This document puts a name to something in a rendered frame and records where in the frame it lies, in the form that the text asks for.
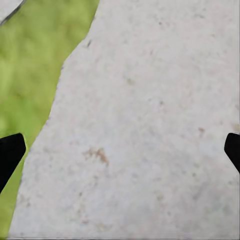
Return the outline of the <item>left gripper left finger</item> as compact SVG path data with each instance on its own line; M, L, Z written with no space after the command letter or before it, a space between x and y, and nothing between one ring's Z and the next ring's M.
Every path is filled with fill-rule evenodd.
M26 145L21 133L0 138L0 193L25 153Z

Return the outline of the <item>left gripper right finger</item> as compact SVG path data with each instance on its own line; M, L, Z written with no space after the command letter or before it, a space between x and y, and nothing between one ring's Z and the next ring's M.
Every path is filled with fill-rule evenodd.
M227 135L224 151L236 167L236 169L240 172L240 135L236 133L230 132Z

